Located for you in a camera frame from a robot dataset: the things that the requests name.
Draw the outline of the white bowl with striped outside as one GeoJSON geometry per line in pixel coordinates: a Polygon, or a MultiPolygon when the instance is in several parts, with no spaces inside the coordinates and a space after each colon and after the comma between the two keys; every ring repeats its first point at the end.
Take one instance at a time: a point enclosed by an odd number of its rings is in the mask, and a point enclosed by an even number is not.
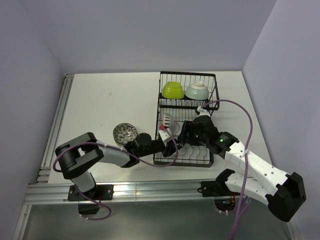
{"type": "Polygon", "coordinates": [[[171,128],[173,126],[173,116],[169,113],[164,113],[162,122],[166,128],[171,128]]]}

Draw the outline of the leaf patterned bowl stack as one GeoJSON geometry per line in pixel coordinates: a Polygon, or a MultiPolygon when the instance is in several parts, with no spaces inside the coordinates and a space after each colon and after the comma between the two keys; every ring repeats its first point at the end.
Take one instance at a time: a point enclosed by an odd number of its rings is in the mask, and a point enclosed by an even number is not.
{"type": "Polygon", "coordinates": [[[112,135],[117,145],[124,146],[138,136],[138,131],[130,123],[120,123],[113,129],[112,135]]]}

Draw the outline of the teal dashed ceramic bowl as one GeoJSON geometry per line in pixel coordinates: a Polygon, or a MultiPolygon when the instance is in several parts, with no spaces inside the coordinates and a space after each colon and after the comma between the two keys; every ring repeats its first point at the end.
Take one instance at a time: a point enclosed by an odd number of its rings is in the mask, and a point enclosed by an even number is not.
{"type": "Polygon", "coordinates": [[[192,100],[203,101],[209,98],[209,90],[202,81],[195,81],[185,91],[185,96],[192,100]]]}

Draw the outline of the green square bowl white inside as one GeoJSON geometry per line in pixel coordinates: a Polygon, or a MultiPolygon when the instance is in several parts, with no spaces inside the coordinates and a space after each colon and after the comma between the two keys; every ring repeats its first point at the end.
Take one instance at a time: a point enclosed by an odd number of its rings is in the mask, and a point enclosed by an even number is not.
{"type": "Polygon", "coordinates": [[[164,85],[161,95],[166,99],[179,100],[184,98],[184,90],[179,82],[169,81],[164,85]]]}

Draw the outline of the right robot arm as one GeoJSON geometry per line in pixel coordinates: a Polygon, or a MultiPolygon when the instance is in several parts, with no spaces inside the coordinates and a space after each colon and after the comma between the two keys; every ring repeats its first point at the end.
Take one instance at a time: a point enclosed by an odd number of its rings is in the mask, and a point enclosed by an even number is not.
{"type": "Polygon", "coordinates": [[[209,116],[184,121],[178,141],[190,146],[204,146],[210,153],[233,163],[251,176],[245,182],[244,194],[265,204],[283,222],[289,222],[306,201],[303,178],[276,168],[228,132],[220,132],[209,116]]]}

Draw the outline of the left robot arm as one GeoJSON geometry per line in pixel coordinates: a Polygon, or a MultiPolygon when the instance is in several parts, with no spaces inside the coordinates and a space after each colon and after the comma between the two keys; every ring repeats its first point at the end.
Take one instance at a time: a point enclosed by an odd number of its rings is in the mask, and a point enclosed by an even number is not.
{"type": "Polygon", "coordinates": [[[84,133],[55,149],[53,170],[70,180],[86,200],[98,194],[98,186],[89,169],[98,162],[131,168],[143,160],[141,157],[162,153],[165,157],[177,155],[182,147],[171,135],[163,141],[152,140],[148,133],[140,133],[121,147],[97,140],[92,132],[84,133]]]}

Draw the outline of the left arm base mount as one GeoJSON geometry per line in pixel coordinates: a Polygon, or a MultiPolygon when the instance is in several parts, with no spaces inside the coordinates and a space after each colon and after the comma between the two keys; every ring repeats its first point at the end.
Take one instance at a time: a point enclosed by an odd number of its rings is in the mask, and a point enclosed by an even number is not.
{"type": "Polygon", "coordinates": [[[71,185],[68,192],[68,202],[78,202],[78,213],[80,217],[99,221],[111,216],[112,210],[103,201],[111,201],[113,199],[114,186],[112,184],[98,184],[93,189],[87,192],[81,192],[74,184],[71,185]],[[104,217],[96,217],[100,208],[108,210],[108,214],[104,217]]]}

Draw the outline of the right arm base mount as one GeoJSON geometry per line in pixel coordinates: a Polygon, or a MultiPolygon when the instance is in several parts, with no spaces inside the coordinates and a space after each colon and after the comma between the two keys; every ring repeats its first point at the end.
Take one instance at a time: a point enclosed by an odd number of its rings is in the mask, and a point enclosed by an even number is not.
{"type": "Polygon", "coordinates": [[[217,210],[225,213],[236,209],[236,197],[240,195],[239,192],[230,191],[224,183],[217,180],[202,181],[197,192],[204,198],[213,197],[217,210]]]}

